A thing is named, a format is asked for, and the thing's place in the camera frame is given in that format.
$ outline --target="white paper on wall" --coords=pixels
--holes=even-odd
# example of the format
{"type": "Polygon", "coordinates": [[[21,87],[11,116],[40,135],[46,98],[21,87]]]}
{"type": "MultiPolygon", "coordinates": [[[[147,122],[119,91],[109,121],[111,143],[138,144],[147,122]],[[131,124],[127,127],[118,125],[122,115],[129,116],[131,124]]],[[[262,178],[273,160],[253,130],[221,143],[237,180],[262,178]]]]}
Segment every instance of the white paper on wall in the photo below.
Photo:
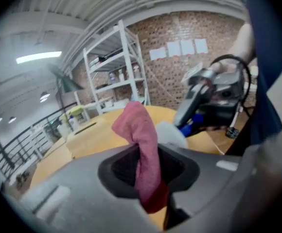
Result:
{"type": "Polygon", "coordinates": [[[167,47],[168,47],[168,55],[169,55],[169,57],[174,57],[174,56],[180,56],[181,55],[179,41],[167,42],[167,47]]]}
{"type": "Polygon", "coordinates": [[[206,39],[195,39],[195,46],[197,53],[208,53],[206,39]]]}
{"type": "Polygon", "coordinates": [[[195,54],[192,40],[181,40],[182,55],[195,54]]]}
{"type": "Polygon", "coordinates": [[[151,60],[163,59],[166,58],[166,49],[165,47],[161,47],[159,49],[150,50],[150,58],[151,60]]]}

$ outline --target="shelf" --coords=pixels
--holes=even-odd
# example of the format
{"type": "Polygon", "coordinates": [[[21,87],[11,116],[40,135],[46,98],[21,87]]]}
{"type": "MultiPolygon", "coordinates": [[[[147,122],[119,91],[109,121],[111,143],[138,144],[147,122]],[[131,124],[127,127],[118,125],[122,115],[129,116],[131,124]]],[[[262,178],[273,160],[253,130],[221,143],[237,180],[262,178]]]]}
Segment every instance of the shelf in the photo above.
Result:
{"type": "Polygon", "coordinates": [[[102,112],[110,112],[110,111],[115,111],[115,110],[119,110],[119,109],[123,109],[123,108],[125,108],[125,106],[122,106],[122,107],[112,106],[112,107],[108,107],[108,108],[103,108],[102,112]]]}
{"type": "MultiPolygon", "coordinates": [[[[107,97],[107,98],[104,98],[104,99],[100,99],[100,100],[98,101],[98,103],[103,103],[103,102],[105,102],[105,101],[110,100],[111,98],[112,98],[112,97],[107,97]]],[[[83,108],[86,109],[86,110],[95,110],[95,109],[97,109],[97,103],[95,103],[95,102],[93,102],[93,103],[88,103],[88,104],[84,105],[83,108]]]]}
{"type": "MultiPolygon", "coordinates": [[[[135,60],[135,58],[132,54],[130,54],[130,58],[135,60]]],[[[120,52],[120,53],[108,58],[106,61],[103,61],[98,66],[91,67],[89,72],[90,73],[93,73],[93,72],[109,72],[109,71],[112,71],[116,68],[125,67],[125,66],[126,66],[126,62],[125,62],[124,54],[123,54],[123,52],[120,52]]]]}
{"type": "MultiPolygon", "coordinates": [[[[128,29],[125,29],[125,34],[126,37],[131,39],[131,42],[136,42],[138,39],[138,37],[128,29]]],[[[86,51],[86,54],[106,56],[122,47],[120,29],[119,26],[116,25],[102,33],[99,39],[92,43],[91,47],[86,51]]]]}
{"type": "MultiPolygon", "coordinates": [[[[135,82],[141,82],[143,81],[142,78],[140,79],[134,79],[135,82]]],[[[96,93],[99,93],[99,92],[104,92],[104,91],[107,91],[107,90],[110,90],[110,89],[114,89],[116,87],[120,87],[120,86],[124,86],[124,85],[128,85],[130,84],[130,80],[125,80],[124,82],[118,82],[118,83],[114,83],[114,84],[111,84],[111,85],[108,85],[106,87],[103,87],[101,89],[98,89],[96,90],[96,93]]]]}

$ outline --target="bottle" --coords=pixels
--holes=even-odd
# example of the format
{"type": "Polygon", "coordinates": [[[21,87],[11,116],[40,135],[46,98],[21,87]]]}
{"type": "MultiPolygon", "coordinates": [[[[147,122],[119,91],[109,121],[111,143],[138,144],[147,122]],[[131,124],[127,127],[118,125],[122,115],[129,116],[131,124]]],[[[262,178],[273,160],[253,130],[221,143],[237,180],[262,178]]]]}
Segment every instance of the bottle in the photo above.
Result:
{"type": "Polygon", "coordinates": [[[70,118],[69,118],[69,124],[71,125],[73,131],[78,130],[79,124],[78,124],[77,120],[75,118],[73,118],[72,116],[70,116],[70,118]]]}
{"type": "Polygon", "coordinates": [[[67,125],[67,123],[62,123],[57,127],[57,130],[59,131],[60,135],[66,140],[68,138],[68,135],[72,133],[72,130],[67,125]]]}
{"type": "Polygon", "coordinates": [[[120,79],[118,78],[118,76],[114,75],[115,76],[115,83],[118,83],[120,81],[120,79]]]}
{"type": "Polygon", "coordinates": [[[114,73],[110,73],[110,80],[111,80],[111,84],[115,83],[115,75],[114,73]]]}
{"type": "Polygon", "coordinates": [[[124,82],[125,81],[125,77],[123,76],[123,71],[121,69],[119,70],[119,73],[120,73],[120,75],[119,75],[120,82],[124,82]]]}
{"type": "Polygon", "coordinates": [[[140,68],[139,68],[138,65],[135,65],[135,66],[133,67],[133,72],[134,72],[135,79],[141,78],[140,68]]]}

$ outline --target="blue shirt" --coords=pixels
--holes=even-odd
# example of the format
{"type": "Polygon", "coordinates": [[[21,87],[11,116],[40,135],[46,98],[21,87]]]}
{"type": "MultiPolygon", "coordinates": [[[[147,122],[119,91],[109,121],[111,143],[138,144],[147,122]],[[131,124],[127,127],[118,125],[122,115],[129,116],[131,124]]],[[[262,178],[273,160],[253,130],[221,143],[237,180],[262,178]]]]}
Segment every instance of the blue shirt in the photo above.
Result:
{"type": "Polygon", "coordinates": [[[252,114],[251,144],[282,130],[282,122],[266,93],[282,72],[282,0],[244,0],[255,39],[259,75],[252,114]]]}

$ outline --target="cloth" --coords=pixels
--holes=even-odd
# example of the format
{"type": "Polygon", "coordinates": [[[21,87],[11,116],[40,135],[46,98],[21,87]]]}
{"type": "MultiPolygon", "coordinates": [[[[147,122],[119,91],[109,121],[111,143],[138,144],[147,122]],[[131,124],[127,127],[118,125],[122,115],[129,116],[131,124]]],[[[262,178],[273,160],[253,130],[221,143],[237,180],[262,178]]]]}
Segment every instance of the cloth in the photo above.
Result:
{"type": "Polygon", "coordinates": [[[139,145],[134,188],[146,212],[159,211],[167,204],[168,188],[161,179],[158,138],[150,115],[140,102],[130,102],[112,125],[112,130],[130,144],[139,145]]]}

